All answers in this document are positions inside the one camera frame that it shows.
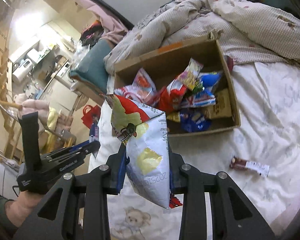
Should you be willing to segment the left hand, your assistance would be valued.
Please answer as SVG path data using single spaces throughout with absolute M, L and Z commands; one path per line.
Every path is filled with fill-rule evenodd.
M 16 200 L 7 201 L 5 204 L 5 213 L 8 220 L 19 228 L 42 198 L 42 194 L 23 191 Z

